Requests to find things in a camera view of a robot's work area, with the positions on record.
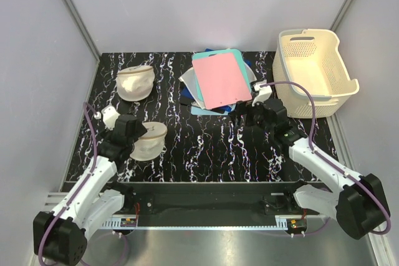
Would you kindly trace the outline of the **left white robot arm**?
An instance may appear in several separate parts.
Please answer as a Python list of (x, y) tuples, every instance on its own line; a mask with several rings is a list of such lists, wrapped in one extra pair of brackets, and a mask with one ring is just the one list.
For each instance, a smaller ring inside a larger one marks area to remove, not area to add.
[(102, 142), (94, 143), (94, 156), (74, 187), (51, 211), (35, 216), (34, 253), (41, 265), (46, 260), (54, 265), (77, 265), (88, 241), (107, 219), (116, 212), (136, 209), (133, 189), (111, 179), (146, 132), (135, 116), (116, 117)]

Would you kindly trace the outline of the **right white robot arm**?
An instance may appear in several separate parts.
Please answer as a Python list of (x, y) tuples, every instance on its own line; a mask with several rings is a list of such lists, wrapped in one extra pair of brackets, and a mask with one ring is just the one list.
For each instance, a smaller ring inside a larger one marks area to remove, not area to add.
[(363, 176), (348, 169), (325, 154), (310, 135), (290, 123), (281, 100), (272, 98), (253, 105), (241, 102), (229, 116), (235, 124), (260, 128), (275, 149), (326, 185), (326, 189), (318, 189), (304, 181), (295, 183), (283, 198), (288, 213), (306, 209), (323, 214), (337, 221), (355, 240), (369, 233), (389, 232), (392, 223), (382, 182), (373, 174)]

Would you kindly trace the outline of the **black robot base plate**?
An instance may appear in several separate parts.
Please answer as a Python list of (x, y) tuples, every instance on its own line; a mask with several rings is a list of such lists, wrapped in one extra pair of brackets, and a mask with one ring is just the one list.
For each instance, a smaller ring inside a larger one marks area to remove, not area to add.
[(294, 202), (298, 183), (124, 183), (140, 216), (314, 216)]

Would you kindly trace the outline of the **mesh laundry bag with glasses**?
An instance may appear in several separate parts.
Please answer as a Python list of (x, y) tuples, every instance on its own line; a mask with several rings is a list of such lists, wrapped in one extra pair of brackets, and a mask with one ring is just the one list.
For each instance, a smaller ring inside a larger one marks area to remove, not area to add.
[(135, 161), (149, 161), (158, 157), (165, 146), (167, 127), (160, 122), (144, 122), (147, 132), (134, 143), (134, 150), (130, 154)]

